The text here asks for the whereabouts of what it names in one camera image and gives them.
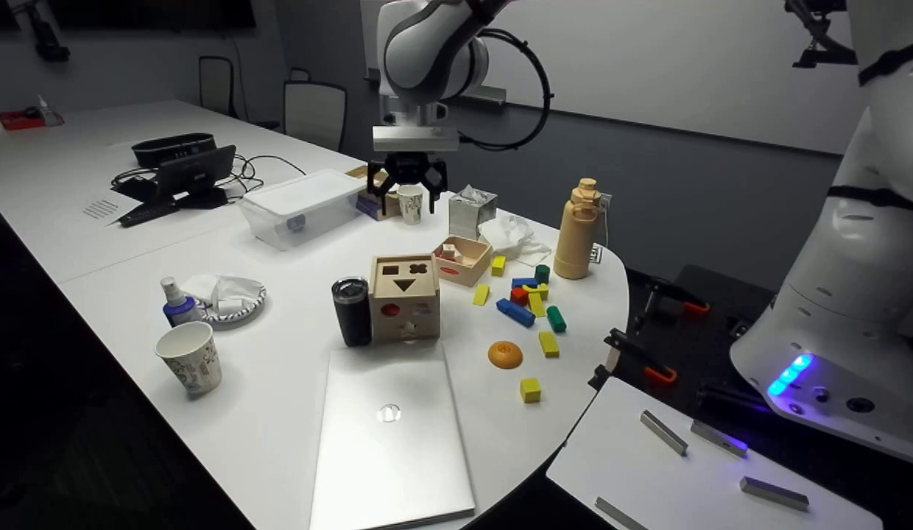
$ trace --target green block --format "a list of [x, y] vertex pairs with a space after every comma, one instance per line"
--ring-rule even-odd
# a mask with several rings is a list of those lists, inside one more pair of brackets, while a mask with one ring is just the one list
[[549, 264], [537, 268], [537, 282], [552, 282], [552, 268]]
[[537, 377], [525, 377], [525, 379], [520, 383], [520, 392], [521, 392], [521, 401], [525, 401], [525, 402], [539, 402], [539, 401], [543, 401], [543, 385], [539, 385]]
[[549, 307], [549, 324], [552, 324], [555, 332], [565, 332], [568, 329], [568, 324], [562, 317], [562, 310], [556, 310], [556, 307]]

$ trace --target yellow block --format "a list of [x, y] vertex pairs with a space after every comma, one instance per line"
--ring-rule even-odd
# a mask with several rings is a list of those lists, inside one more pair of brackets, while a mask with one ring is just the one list
[[539, 282], [537, 289], [531, 289], [531, 286], [521, 286], [527, 295], [539, 295], [543, 296], [543, 304], [549, 301], [549, 282]]
[[525, 377], [521, 385], [520, 385], [520, 392], [521, 392], [521, 401], [525, 401], [525, 402], [539, 402], [539, 401], [543, 401], [543, 385], [539, 385], [537, 377]]
[[527, 310], [533, 310], [537, 317], [545, 317], [545, 301], [537, 289], [527, 291]]
[[496, 258], [490, 261], [490, 270], [493, 270], [493, 276], [506, 274], [506, 255], [496, 255]]
[[543, 349], [545, 349], [549, 360], [556, 360], [559, 347], [556, 347], [555, 332], [543, 329], [543, 332], [539, 332], [539, 345], [543, 345]]
[[474, 304], [487, 307], [487, 301], [490, 301], [490, 286], [484, 282], [484, 286], [474, 289]]

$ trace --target bottle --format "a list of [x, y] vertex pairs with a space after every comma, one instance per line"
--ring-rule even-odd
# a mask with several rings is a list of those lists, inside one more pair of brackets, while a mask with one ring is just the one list
[[163, 280], [165, 291], [165, 317], [171, 327], [185, 324], [185, 320], [200, 320], [200, 304], [185, 295], [171, 276]]
[[601, 218], [598, 180], [584, 177], [573, 188], [573, 196], [565, 202], [562, 230], [556, 236], [556, 249], [555, 249], [555, 274], [559, 274], [565, 280], [584, 280], [587, 276], [598, 218]]

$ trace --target paper cup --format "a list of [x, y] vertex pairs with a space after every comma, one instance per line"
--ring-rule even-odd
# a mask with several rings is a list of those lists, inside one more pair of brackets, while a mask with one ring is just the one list
[[406, 224], [422, 224], [425, 190], [418, 185], [405, 185], [397, 188], [397, 201], [400, 201], [400, 218]]
[[179, 377], [188, 397], [206, 394], [221, 383], [216, 332], [203, 320], [171, 327], [160, 338], [156, 355], [163, 355], [165, 364]]

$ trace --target small cup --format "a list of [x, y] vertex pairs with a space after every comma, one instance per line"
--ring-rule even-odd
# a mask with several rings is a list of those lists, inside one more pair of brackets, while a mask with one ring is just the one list
[[425, 190], [418, 185], [400, 185], [397, 201], [405, 224], [422, 224]]
[[156, 355], [179, 377], [188, 397], [200, 397], [221, 383], [221, 363], [216, 349], [216, 332], [203, 320], [185, 320], [171, 327], [160, 345]]

